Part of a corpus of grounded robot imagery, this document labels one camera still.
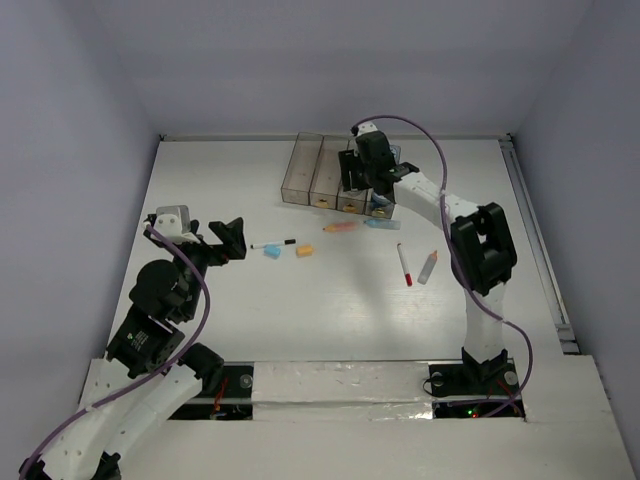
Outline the blue paint jar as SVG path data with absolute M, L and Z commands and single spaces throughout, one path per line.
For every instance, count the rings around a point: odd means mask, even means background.
M 390 150 L 393 155 L 394 161 L 398 163 L 400 159 L 400 147 L 396 145 L 391 145 Z
M 391 205 L 391 201 L 384 196 L 373 193 L 371 195 L 371 205 L 373 209 L 386 209 Z

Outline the orange highlighter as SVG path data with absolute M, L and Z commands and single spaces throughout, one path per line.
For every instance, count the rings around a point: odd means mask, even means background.
M 326 233 L 346 233 L 357 230 L 360 227 L 358 222 L 333 223 L 323 228 Z

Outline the black whiteboard marker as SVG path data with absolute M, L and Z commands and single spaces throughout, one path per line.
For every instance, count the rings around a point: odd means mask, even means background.
M 284 239 L 284 240 L 276 240 L 276 241 L 269 241 L 269 242 L 263 242 L 263 243 L 253 243 L 250 245 L 251 249 L 264 249 L 267 247 L 282 247 L 282 246 L 288 246 L 288 245 L 295 245 L 297 243 L 297 240 L 294 238 L 290 238 L 290 239 Z

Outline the clear pencil-shaped highlighter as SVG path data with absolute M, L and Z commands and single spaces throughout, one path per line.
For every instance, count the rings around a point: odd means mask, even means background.
M 425 263 L 424 263 L 424 265 L 423 265 L 423 267 L 422 267 L 422 269 L 421 269 L 421 271 L 419 273 L 419 276 L 418 276 L 418 279 L 417 279 L 417 282 L 419 284 L 421 284 L 421 285 L 426 285 L 427 284 L 427 282 L 430 279 L 430 277 L 431 277 L 431 275 L 433 273 L 433 270 L 434 270 L 434 268 L 435 268 L 435 266 L 437 264 L 437 261 L 438 261 L 438 251 L 434 250 L 433 252 L 431 252 L 428 255 L 428 257 L 427 257 L 427 259 L 426 259 L 426 261 L 425 261 Z

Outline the red whiteboard marker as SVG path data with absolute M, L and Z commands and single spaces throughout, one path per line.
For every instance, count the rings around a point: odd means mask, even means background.
M 402 272 L 403 272 L 403 276 L 404 276 L 404 280 L 406 283 L 407 287 L 412 287 L 413 286 L 413 279 L 410 273 L 410 269 L 409 269 L 409 265 L 408 265 L 408 261 L 407 261 L 407 257 L 404 251 L 404 247 L 403 245 L 398 242 L 396 245 L 396 249 L 398 252 L 398 256 L 399 256 L 399 260 L 400 260 L 400 264 L 401 264 L 401 268 L 402 268 Z

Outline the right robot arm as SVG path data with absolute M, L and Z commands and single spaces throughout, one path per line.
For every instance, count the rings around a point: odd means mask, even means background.
M 354 146 L 339 154 L 345 189 L 372 190 L 439 228 L 451 269 L 465 295 L 466 336 L 461 360 L 431 368 L 425 382 L 437 398 L 487 395 L 508 367 L 502 304 L 517 253 L 504 210 L 479 205 L 430 180 L 417 166 L 397 162 L 387 136 L 372 122 L 351 130 Z

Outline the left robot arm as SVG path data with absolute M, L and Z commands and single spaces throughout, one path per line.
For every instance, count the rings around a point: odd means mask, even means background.
M 172 257 L 140 269 L 124 320 L 90 365 L 77 412 L 23 462 L 22 479 L 119 479 L 181 406 L 223 381 L 223 359 L 197 340 L 204 327 L 187 337 L 178 326 L 210 311 L 207 270 L 245 258 L 243 219 L 210 222 L 214 245 L 184 206 L 162 207 L 144 226 Z

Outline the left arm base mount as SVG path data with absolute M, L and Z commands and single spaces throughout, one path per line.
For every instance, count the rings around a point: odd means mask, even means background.
M 252 420 L 253 384 L 253 363 L 226 364 L 216 389 L 187 401 L 171 415 L 170 420 Z

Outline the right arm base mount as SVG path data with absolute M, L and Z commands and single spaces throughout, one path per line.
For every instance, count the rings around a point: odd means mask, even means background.
M 506 349 L 483 363 L 462 350 L 459 362 L 431 364 L 422 388 L 432 399 L 435 419 L 526 418 Z

